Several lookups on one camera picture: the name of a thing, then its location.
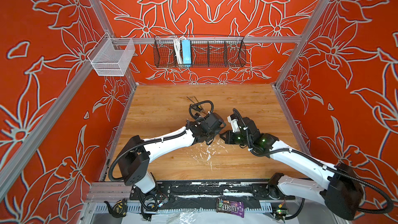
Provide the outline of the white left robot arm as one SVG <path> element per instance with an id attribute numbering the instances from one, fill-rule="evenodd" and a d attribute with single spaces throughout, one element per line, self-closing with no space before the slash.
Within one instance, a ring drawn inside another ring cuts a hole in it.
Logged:
<path id="1" fill-rule="evenodd" d="M 205 117 L 196 116 L 182 128 L 157 138 L 133 136 L 110 164 L 108 178 L 147 194 L 157 187 L 154 176 L 148 172 L 150 163 L 177 149 L 198 143 L 209 145 L 225 126 L 218 114 L 209 113 Z"/>

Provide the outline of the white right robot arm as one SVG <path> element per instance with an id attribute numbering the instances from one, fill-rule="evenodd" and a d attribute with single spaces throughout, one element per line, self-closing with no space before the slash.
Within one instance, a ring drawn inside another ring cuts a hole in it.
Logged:
<path id="1" fill-rule="evenodd" d="M 394 208 L 392 199 L 380 188 L 356 177 L 352 167 L 318 160 L 287 145 L 279 138 L 261 133 L 253 120 L 238 114 L 228 117 L 231 130 L 221 134 L 226 144 L 247 148 L 256 157 L 282 162 L 307 176 L 307 180 L 276 173 L 269 181 L 269 196 L 295 196 L 320 203 L 336 216 L 353 220 L 356 213 L 387 214 Z M 379 193 L 386 206 L 381 209 L 361 208 L 364 191 L 368 187 Z"/>

